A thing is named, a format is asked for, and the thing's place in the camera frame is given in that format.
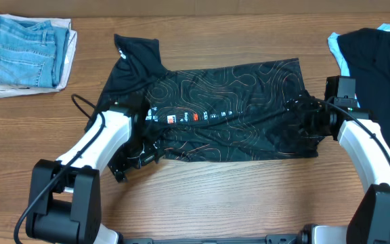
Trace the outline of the black cycling jersey orange lines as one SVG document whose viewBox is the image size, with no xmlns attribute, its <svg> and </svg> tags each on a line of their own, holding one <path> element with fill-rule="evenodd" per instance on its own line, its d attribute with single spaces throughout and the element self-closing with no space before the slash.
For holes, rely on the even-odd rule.
<svg viewBox="0 0 390 244">
<path fill-rule="evenodd" d="M 143 96 L 149 138 L 166 159 L 258 161 L 316 157 L 320 138 L 300 132 L 286 103 L 307 94 L 296 58 L 169 70 L 156 39 L 114 36 L 120 57 L 97 101 Z"/>
</svg>

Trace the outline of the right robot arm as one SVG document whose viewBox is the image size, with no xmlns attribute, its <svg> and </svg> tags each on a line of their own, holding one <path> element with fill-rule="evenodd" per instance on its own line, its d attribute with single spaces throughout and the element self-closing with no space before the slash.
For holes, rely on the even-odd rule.
<svg viewBox="0 0 390 244">
<path fill-rule="evenodd" d="M 286 103 L 308 136 L 332 136 L 350 157 L 365 195 L 346 226 L 308 224 L 294 243 L 390 243 L 390 149 L 373 113 L 360 108 L 355 79 L 329 77 L 324 99 L 307 94 Z"/>
</svg>

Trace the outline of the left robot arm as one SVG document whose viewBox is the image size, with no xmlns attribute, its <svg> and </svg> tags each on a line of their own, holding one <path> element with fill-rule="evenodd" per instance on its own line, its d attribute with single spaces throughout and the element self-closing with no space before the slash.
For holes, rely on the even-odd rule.
<svg viewBox="0 0 390 244">
<path fill-rule="evenodd" d="M 93 125 L 55 161 L 33 167 L 28 207 L 14 229 L 49 243 L 122 243 L 123 235 L 102 224 L 100 175 L 109 168 L 122 182 L 126 171 L 162 157 L 146 132 L 150 105 L 139 94 L 95 108 Z"/>
</svg>

